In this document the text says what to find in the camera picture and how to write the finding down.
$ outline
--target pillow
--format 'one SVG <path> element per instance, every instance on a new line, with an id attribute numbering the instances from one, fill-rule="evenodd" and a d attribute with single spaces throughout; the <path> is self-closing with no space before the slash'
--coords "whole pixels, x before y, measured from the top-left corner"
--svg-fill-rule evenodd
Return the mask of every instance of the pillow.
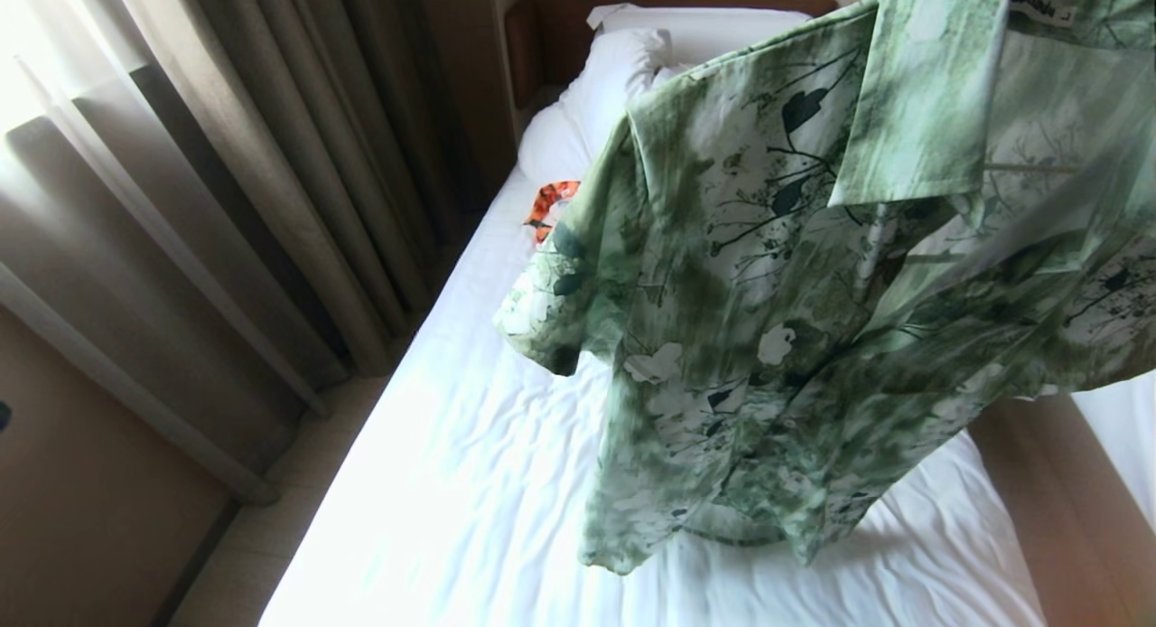
<path id="1" fill-rule="evenodd" d="M 518 146 L 518 165 L 535 186 L 561 179 L 581 179 L 593 157 L 578 125 L 561 103 L 542 109 L 529 121 Z"/>
<path id="2" fill-rule="evenodd" d="M 640 8 L 631 2 L 596 6 L 586 23 L 595 31 L 655 27 L 670 32 L 674 62 L 703 64 L 773 38 L 812 19 L 793 10 L 756 8 Z"/>
<path id="3" fill-rule="evenodd" d="M 662 84 L 665 84 L 669 79 L 673 79 L 673 76 L 682 74 L 682 72 L 689 72 L 690 68 L 694 67 L 695 67 L 694 64 L 680 62 L 680 64 L 670 64 L 669 67 L 660 68 L 658 71 L 658 74 L 654 75 L 654 84 L 652 89 L 657 90 L 657 88 L 662 87 Z"/>
<path id="4" fill-rule="evenodd" d="M 558 98 L 592 157 L 602 152 L 627 104 L 650 91 L 666 64 L 672 61 L 670 35 L 665 30 L 622 29 L 594 38 L 586 67 Z"/>

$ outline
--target curtain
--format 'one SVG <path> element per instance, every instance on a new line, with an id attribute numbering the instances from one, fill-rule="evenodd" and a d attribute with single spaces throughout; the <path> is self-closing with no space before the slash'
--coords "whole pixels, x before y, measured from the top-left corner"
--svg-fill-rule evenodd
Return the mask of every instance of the curtain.
<path id="1" fill-rule="evenodd" d="M 0 304 L 244 502 L 318 389 L 388 371 L 459 235 L 470 158 L 415 23 L 0 0 Z"/>
<path id="2" fill-rule="evenodd" d="M 459 235 L 433 56 L 412 0 L 124 0 L 364 374 L 431 302 Z"/>

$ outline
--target shirt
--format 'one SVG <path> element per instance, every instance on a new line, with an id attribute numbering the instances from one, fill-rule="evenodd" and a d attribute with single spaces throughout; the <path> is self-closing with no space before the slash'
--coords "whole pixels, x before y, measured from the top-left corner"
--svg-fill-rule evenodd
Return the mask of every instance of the shirt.
<path id="1" fill-rule="evenodd" d="M 636 101 L 496 315 L 610 363 L 580 561 L 802 562 L 990 401 L 1156 364 L 1153 0 L 864 0 Z"/>

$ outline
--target mattress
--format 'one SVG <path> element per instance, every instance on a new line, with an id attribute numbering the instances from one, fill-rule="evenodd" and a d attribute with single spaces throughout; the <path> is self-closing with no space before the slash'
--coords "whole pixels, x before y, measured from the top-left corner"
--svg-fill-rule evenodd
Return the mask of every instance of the mattress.
<path id="1" fill-rule="evenodd" d="M 1156 372 L 1072 399 L 1156 531 Z"/>
<path id="2" fill-rule="evenodd" d="M 490 317 L 533 250 L 516 169 L 351 447 L 260 625 L 1044 625 L 961 434 L 801 567 L 674 538 L 627 577 L 577 562 L 606 368 L 555 377 Z"/>

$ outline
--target clothing tag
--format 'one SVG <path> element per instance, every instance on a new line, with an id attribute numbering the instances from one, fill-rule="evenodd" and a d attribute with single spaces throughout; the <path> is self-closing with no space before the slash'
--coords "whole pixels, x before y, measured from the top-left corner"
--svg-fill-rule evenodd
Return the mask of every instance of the clothing tag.
<path id="1" fill-rule="evenodd" d="M 1072 27 L 1076 9 L 1064 0 L 1011 0 L 1009 10 L 1027 14 L 1036 22 L 1052 27 Z"/>

